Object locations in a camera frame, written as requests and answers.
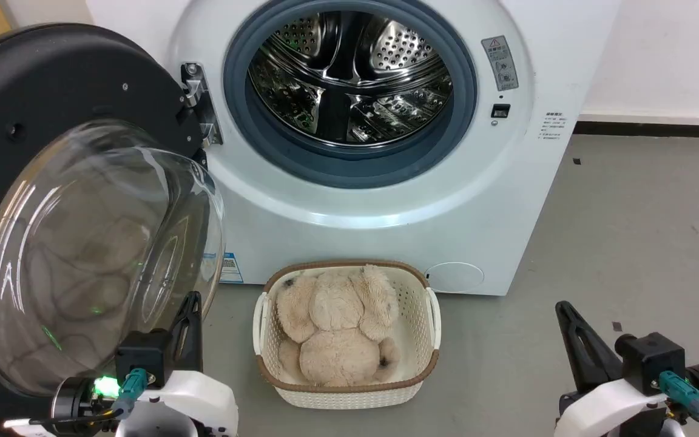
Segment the black baseboard strip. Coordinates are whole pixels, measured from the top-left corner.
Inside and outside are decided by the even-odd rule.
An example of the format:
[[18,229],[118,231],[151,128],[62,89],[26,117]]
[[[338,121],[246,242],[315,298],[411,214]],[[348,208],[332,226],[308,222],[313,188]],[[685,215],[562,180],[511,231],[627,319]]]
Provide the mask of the black baseboard strip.
[[579,121],[574,135],[699,138],[699,125]]

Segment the white front-load washing machine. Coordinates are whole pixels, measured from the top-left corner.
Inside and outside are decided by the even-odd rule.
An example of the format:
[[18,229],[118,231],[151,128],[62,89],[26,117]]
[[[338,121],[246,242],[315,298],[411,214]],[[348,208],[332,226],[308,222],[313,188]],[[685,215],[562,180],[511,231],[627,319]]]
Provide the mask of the white front-load washing machine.
[[[239,26],[270,0],[86,0],[93,21],[147,50],[173,78],[199,62],[223,144],[206,164],[227,209],[225,252],[243,284],[289,265],[339,259],[478,266],[475,295],[504,296],[575,127],[622,0],[421,0],[466,40],[478,101],[466,134],[417,177],[342,189],[281,171],[230,116],[222,73]],[[519,81],[497,91],[482,46],[505,36]]]

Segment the stainless steel washer drum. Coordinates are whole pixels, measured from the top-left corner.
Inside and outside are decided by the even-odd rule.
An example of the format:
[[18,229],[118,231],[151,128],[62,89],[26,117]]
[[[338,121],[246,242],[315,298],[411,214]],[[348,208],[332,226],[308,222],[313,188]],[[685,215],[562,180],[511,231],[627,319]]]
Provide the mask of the stainless steel washer drum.
[[334,147],[382,147],[435,122],[453,94],[425,37],[368,12],[328,11],[286,22],[248,69],[266,111]]

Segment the black round washer door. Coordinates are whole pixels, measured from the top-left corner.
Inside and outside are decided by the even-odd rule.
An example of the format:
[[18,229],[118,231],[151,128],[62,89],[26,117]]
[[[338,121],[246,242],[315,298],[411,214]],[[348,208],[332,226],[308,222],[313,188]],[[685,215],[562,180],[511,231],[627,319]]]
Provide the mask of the black round washer door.
[[224,208],[183,84],[135,42],[81,23],[0,35],[0,437],[50,417],[68,378],[112,377],[133,330],[202,321]]

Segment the beige plush toy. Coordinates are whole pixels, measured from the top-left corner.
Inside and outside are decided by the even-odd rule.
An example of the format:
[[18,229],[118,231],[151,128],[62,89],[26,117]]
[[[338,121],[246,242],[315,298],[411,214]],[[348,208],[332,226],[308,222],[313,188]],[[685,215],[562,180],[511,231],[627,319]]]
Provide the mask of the beige plush toy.
[[310,385],[384,384],[399,368],[402,352],[392,337],[399,301],[379,266],[289,277],[275,310],[285,334],[280,364]]

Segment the metal door hinge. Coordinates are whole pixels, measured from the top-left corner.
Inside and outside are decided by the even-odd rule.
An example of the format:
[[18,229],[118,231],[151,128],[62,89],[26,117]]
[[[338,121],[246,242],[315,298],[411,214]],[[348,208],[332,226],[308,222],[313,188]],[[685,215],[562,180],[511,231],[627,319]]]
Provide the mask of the metal door hinge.
[[185,62],[180,67],[180,74],[186,105],[194,111],[200,125],[203,147],[223,144],[224,138],[203,65]]

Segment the blue energy sticker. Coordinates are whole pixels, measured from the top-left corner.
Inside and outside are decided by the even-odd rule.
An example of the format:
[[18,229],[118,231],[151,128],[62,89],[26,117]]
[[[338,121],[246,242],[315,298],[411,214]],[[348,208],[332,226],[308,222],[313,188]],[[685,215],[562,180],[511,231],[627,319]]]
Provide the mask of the blue energy sticker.
[[201,261],[201,276],[204,280],[216,279],[218,283],[243,284],[239,265],[233,252],[205,252]]

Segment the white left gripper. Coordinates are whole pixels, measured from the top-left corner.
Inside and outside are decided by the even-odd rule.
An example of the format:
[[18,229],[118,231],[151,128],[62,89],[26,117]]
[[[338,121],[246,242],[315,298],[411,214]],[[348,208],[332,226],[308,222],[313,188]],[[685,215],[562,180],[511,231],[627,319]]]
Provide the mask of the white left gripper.
[[191,291],[171,324],[175,371],[163,388],[148,385],[130,416],[94,435],[56,437],[100,437],[102,433],[108,433],[109,437],[236,437],[238,407],[232,390],[200,373],[203,371],[201,311],[201,294]]

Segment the white laundry basket brown rim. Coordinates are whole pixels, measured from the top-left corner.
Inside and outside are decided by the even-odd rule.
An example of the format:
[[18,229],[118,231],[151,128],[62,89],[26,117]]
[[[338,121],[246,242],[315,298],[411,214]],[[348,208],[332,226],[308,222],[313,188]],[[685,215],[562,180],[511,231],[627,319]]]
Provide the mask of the white laundry basket brown rim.
[[289,404],[322,410],[361,410],[403,404],[418,393],[436,367],[442,334],[438,299],[421,272],[406,263],[386,260],[375,260],[374,264],[390,277],[399,304],[399,318],[392,330],[392,339],[400,350],[396,371],[379,384],[324,388],[309,385],[304,378],[283,367],[279,348],[286,334],[278,319],[275,298],[286,280],[299,274],[349,272],[367,263],[367,259],[345,259],[286,266],[270,277],[258,297],[252,327],[256,362],[263,378]]

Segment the round white filter cover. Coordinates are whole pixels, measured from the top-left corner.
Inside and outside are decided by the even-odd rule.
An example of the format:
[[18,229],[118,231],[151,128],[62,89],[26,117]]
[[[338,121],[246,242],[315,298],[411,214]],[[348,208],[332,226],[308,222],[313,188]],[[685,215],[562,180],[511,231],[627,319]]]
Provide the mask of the round white filter cover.
[[424,272],[431,290],[435,293],[474,295],[485,280],[478,266],[461,261],[449,261],[433,265]]

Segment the grey warning label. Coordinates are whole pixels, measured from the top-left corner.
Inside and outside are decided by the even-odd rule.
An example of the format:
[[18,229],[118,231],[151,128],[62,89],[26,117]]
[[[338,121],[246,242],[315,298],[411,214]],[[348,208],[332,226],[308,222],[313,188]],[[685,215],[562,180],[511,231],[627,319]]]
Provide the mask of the grey warning label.
[[505,92],[517,89],[519,81],[512,52],[505,36],[488,37],[482,40],[482,46],[493,69],[497,91]]

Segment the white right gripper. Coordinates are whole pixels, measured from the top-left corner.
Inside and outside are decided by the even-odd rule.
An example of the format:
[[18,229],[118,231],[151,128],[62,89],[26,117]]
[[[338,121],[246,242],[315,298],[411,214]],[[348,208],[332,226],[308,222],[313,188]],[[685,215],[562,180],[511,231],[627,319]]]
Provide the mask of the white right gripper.
[[553,437],[687,437],[685,425],[668,417],[665,393],[645,396],[619,380],[621,360],[571,302],[558,302],[555,313],[576,392],[584,396],[561,413]]

